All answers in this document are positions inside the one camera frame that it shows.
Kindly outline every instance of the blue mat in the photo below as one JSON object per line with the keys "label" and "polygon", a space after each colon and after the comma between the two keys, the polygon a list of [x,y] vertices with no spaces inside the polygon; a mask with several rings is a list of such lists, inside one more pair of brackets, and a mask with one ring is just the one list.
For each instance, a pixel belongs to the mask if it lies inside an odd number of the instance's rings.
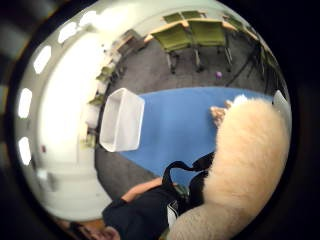
{"label": "blue mat", "polygon": [[[216,127],[210,106],[224,107],[224,101],[244,94],[248,98],[265,98],[257,92],[224,87],[180,88],[141,95],[145,110],[137,150],[120,152],[139,166],[162,176],[173,161],[189,166],[199,157],[215,150]],[[188,186],[196,173],[171,170],[172,179]]]}

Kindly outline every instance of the ceiling light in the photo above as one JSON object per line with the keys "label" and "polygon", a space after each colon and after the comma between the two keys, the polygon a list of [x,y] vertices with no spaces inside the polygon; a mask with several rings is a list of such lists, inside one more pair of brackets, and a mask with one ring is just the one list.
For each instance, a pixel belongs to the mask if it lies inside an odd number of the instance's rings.
{"label": "ceiling light", "polygon": [[32,99],[32,92],[28,88],[24,88],[20,94],[18,115],[21,118],[27,118],[29,115],[29,109]]}
{"label": "ceiling light", "polygon": [[79,26],[83,27],[87,24],[93,23],[97,17],[97,12],[96,11],[89,11],[83,14]]}
{"label": "ceiling light", "polygon": [[58,37],[58,43],[63,43],[69,37],[77,33],[77,24],[75,22],[68,23],[64,28],[60,30]]}
{"label": "ceiling light", "polygon": [[27,137],[23,137],[18,142],[21,160],[24,165],[29,165],[31,161],[31,153],[30,153],[30,146],[29,140]]}
{"label": "ceiling light", "polygon": [[45,46],[41,52],[39,53],[38,57],[33,63],[34,70],[37,74],[40,74],[44,67],[47,65],[49,59],[51,57],[51,47]]}

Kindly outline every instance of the table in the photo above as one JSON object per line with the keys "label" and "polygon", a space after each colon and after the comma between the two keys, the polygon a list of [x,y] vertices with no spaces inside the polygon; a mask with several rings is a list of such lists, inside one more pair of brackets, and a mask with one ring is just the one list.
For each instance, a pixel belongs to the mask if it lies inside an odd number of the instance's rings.
{"label": "table", "polygon": [[[234,26],[232,26],[230,23],[226,22],[226,21],[221,21],[221,20],[218,20],[218,19],[213,19],[213,18],[191,18],[191,19],[188,19],[188,20],[196,20],[196,21],[203,21],[203,22],[222,22],[222,26],[224,28],[227,28],[227,29],[230,29],[230,30],[233,30],[233,31],[238,31]],[[173,25],[177,24],[177,23],[181,23],[185,28],[189,27],[189,23],[188,23],[188,20],[180,20],[180,21],[175,21],[175,22],[172,22],[172,23],[168,23],[168,24],[165,24],[161,27],[158,27],[154,30],[152,30],[144,39],[144,42],[147,43],[149,41],[151,41],[153,39],[153,36],[151,35],[153,32],[159,32],[161,30],[165,30],[167,28],[170,28],[172,27]]]}

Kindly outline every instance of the black floor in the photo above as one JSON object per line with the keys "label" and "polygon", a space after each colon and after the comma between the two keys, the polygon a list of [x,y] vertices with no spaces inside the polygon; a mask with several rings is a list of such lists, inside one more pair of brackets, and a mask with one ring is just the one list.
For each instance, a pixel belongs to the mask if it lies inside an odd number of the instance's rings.
{"label": "black floor", "polygon": [[[231,72],[227,71],[228,62],[224,49],[220,49],[218,54],[217,48],[203,48],[200,50],[201,60],[205,66],[202,72],[196,72],[194,52],[188,49],[178,52],[180,57],[176,73],[171,74],[164,52],[158,42],[152,40],[144,49],[133,52],[125,58],[122,62],[125,71],[111,85],[107,95],[121,87],[141,94],[173,88],[225,86],[232,79],[234,81],[229,87],[263,93],[266,80],[263,80],[257,62],[254,58],[250,58],[254,50],[254,43],[241,35],[229,34],[228,39],[233,58]],[[215,73],[217,71],[222,72],[221,79],[216,79]],[[269,79],[266,93],[273,95],[275,90],[276,82]],[[98,178],[113,199],[123,195],[135,184],[155,177],[151,172],[137,166],[118,153],[107,152],[102,147],[96,150],[95,161]]]}

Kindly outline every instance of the hand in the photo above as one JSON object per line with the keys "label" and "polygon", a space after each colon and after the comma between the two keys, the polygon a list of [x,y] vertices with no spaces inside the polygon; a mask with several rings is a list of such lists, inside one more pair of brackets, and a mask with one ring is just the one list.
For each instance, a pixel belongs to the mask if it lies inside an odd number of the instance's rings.
{"label": "hand", "polygon": [[135,199],[138,195],[150,190],[151,188],[158,187],[162,184],[162,177],[158,177],[152,179],[145,183],[140,183],[134,187],[132,187],[126,194],[124,194],[121,198],[126,202],[130,202]]}

